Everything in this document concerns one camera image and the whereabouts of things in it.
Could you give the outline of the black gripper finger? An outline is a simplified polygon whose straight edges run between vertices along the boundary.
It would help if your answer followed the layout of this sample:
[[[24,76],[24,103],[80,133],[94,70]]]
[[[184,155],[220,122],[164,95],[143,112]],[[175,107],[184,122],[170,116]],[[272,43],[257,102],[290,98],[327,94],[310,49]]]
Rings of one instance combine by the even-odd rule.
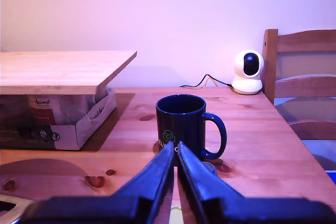
[[[153,223],[173,184],[174,144],[169,143],[112,198],[112,223]]]
[[[180,142],[178,175],[197,223],[244,223],[237,212],[243,196],[219,177]]]

